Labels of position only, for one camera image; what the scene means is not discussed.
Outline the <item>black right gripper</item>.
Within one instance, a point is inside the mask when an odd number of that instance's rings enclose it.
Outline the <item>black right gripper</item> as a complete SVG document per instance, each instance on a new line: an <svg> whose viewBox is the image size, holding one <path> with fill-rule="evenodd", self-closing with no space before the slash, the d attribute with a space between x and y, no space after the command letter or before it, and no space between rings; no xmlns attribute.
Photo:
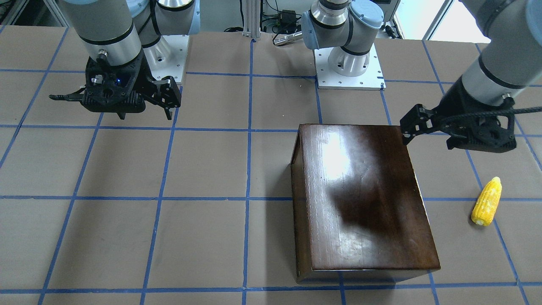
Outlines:
<svg viewBox="0 0 542 305"><path fill-rule="evenodd" d="M182 94L175 77L149 80L149 67L143 54L121 66L89 58L85 78L86 87L70 94L50 94L49 99L81 102L91 112L116 113L120 119L126 114L143 112L144 99L163 108L167 120L172 120L172 111L181 106Z"/></svg>

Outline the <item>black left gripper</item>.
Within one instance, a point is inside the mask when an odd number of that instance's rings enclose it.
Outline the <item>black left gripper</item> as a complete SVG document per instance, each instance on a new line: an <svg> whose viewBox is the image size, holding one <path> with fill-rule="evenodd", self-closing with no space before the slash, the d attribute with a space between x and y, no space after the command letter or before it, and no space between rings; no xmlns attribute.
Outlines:
<svg viewBox="0 0 542 305"><path fill-rule="evenodd" d="M401 140L408 145L414 137L439 131L450 135L449 150L459 148L489 153L506 153L517 147L514 135L514 115L503 114L507 123L499 119L497 111L513 109L515 100L500 97L498 106L478 102L465 89L462 79L447 91L435 110L416 104L399 121Z"/></svg>

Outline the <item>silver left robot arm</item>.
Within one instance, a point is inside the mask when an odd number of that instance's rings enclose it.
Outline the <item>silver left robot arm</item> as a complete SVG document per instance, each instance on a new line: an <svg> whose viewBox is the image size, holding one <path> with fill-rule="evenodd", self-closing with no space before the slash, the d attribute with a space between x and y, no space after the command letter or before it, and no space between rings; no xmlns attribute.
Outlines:
<svg viewBox="0 0 542 305"><path fill-rule="evenodd" d="M515 97L541 78L540 0L465 0L463 5L490 43L432 109L416 104L400 120L404 145L422 134L449 135L447 148L505 153L516 148L515 115L540 107L513 108ZM316 0L301 17L309 50L332 48L335 72L366 60L384 22L371 0Z"/></svg>

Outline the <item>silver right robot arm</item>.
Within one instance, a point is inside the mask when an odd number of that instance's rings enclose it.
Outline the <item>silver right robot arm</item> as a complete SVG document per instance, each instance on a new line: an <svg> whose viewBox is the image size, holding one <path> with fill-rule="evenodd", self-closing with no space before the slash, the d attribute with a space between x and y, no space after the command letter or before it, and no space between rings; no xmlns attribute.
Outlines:
<svg viewBox="0 0 542 305"><path fill-rule="evenodd" d="M85 46L89 58L85 85L76 92L49 95L77 102L95 113L120 119L138 114L147 103L161 107L168 120L180 108L178 79L153 72L175 67L167 36L199 33L198 0L61 0L61 12Z"/></svg>

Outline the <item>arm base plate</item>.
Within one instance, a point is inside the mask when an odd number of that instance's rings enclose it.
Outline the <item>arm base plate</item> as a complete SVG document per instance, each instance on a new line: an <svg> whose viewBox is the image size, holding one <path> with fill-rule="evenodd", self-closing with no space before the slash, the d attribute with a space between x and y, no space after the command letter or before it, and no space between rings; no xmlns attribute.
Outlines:
<svg viewBox="0 0 542 305"><path fill-rule="evenodd" d="M153 46L143 49L156 80L173 77L178 85L182 85L189 43L188 35L162 36Z"/></svg>
<svg viewBox="0 0 542 305"><path fill-rule="evenodd" d="M364 55L340 47L313 50L320 89L380 90L387 87L375 44Z"/></svg>

